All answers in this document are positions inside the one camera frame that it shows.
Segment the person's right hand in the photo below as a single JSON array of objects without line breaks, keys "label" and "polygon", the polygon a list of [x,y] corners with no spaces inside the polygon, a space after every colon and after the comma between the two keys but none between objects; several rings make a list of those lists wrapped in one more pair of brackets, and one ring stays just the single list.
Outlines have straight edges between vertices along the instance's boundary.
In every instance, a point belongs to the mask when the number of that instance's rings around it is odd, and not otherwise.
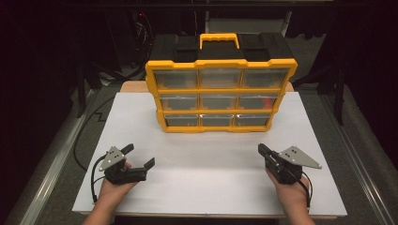
[{"label": "person's right hand", "polygon": [[293,185],[280,184],[273,174],[266,170],[266,173],[276,188],[277,198],[285,211],[288,210],[307,210],[307,192],[309,181],[304,176],[299,182]]}]

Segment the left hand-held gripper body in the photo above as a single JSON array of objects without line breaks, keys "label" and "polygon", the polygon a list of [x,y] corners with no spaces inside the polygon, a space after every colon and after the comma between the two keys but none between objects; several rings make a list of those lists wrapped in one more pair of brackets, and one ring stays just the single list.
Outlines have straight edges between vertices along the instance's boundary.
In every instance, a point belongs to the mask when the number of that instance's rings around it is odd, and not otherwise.
[{"label": "left hand-held gripper body", "polygon": [[147,170],[144,167],[128,168],[126,160],[121,149],[112,146],[104,155],[99,171],[104,172],[105,178],[115,185],[145,181]]}]

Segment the person's left hand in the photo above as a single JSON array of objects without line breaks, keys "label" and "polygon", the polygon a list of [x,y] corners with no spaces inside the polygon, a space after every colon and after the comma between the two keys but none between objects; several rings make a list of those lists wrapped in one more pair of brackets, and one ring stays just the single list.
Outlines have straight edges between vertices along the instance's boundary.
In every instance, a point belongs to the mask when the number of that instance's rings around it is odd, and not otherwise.
[{"label": "person's left hand", "polygon": [[115,185],[105,178],[101,184],[98,203],[118,206],[136,185],[137,182]]}]

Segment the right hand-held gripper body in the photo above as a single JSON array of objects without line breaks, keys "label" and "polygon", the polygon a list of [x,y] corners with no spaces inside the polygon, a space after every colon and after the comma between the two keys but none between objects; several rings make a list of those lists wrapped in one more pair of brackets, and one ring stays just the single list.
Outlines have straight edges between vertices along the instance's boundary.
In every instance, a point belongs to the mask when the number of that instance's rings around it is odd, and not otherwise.
[{"label": "right hand-held gripper body", "polygon": [[292,185],[301,179],[303,167],[321,169],[322,166],[296,146],[290,146],[277,157],[265,158],[266,168],[280,184]]}]

